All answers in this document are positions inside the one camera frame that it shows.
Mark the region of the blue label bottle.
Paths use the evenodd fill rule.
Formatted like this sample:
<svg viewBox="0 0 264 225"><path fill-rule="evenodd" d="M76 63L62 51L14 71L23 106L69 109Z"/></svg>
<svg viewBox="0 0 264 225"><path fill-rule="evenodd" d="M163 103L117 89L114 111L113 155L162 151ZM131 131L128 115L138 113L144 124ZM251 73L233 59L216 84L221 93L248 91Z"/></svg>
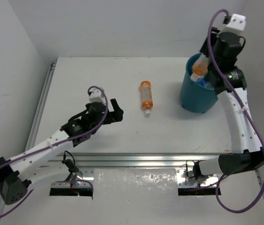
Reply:
<svg viewBox="0 0 264 225"><path fill-rule="evenodd" d="M214 87L210 83L209 75L208 74L203 75L203 76L200 76L195 81L195 83L198 84L199 86L205 88L205 89L208 89L208 90L213 90L214 89Z"/></svg>

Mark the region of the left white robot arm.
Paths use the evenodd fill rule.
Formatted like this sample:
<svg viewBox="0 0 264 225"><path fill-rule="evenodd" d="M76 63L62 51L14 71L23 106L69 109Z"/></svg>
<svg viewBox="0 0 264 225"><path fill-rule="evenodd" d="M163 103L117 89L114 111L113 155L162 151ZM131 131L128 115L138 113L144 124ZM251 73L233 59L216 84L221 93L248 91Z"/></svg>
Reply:
<svg viewBox="0 0 264 225"><path fill-rule="evenodd" d="M73 116L48 139L16 157L0 157L0 196L6 205L22 199L32 186L33 172L64 151L90 139L101 125L120 122L124 111L111 99L113 111L102 102L86 104L86 110Z"/></svg>

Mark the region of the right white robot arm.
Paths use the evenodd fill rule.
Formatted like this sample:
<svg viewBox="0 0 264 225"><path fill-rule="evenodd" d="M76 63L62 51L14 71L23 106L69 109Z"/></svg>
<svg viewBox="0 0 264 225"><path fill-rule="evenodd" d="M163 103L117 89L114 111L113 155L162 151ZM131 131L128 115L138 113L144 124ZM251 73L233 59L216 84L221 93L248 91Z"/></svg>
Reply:
<svg viewBox="0 0 264 225"><path fill-rule="evenodd" d="M212 48L215 62L208 65L207 80L221 101L231 136L231 153L195 162L195 179L222 173L229 176L256 170L264 165L264 147L250 120L247 101L247 83L243 72L235 65L244 43L232 32L211 28L201 53L209 55Z"/></svg>

